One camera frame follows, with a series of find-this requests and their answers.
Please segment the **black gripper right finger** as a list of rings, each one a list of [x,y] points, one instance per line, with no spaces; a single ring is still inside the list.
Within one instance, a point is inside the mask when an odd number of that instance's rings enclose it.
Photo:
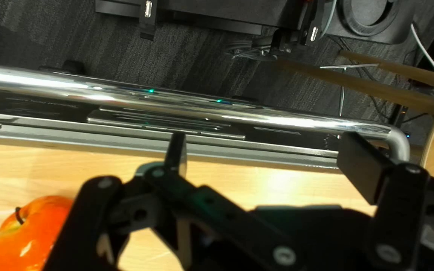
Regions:
[[[357,133],[339,140],[338,167],[377,209],[362,241],[372,271],[434,271],[434,176],[395,161]]]

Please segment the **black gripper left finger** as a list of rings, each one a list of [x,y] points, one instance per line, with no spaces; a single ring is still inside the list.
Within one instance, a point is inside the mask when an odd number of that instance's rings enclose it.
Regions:
[[[186,136],[172,136],[161,163],[128,182],[83,184],[44,271],[118,271],[130,235],[149,229],[186,271],[297,271],[291,235],[216,190],[186,179]]]

